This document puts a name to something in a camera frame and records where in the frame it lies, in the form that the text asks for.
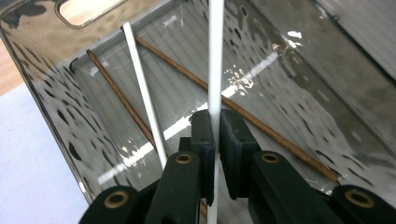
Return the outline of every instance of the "clamp jaw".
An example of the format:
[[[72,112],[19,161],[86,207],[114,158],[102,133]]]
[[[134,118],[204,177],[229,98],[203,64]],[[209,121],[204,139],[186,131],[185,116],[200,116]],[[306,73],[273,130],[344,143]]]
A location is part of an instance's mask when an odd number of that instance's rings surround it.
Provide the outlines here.
[[[261,150],[243,119],[221,111],[219,151],[230,197],[248,198],[254,223],[396,223],[396,210],[367,189],[312,189],[280,154]],[[117,186],[91,204],[86,223],[198,223],[200,199],[213,202],[215,142],[206,110],[191,117],[160,180],[137,192]]]

